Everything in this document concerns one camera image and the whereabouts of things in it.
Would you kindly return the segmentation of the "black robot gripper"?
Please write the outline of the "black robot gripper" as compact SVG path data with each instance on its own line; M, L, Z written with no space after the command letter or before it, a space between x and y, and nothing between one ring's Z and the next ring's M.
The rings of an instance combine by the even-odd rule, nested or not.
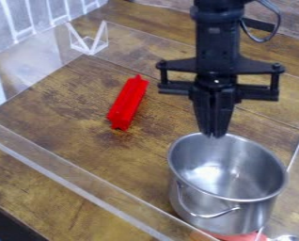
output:
M240 28L245 30L241 19L194 22L196 55L157 63L158 90L164 94L188 95L200 132L208 137L222 137L236 103L242 99L279 99L279 78L285 69L279 63L269 64L240 54Z

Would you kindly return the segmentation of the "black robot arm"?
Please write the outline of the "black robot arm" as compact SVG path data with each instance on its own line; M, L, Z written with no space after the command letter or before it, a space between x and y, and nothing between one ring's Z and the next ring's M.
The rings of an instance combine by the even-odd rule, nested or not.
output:
M268 0L194 0L189 14L196 23L196 55L156 64L160 92L189 98L200 132L208 137L225 135L234 104L242 99L279 99L284 66L240 54L241 33L256 28L274 34L280 26L260 21L245 23L249 2L280 12Z

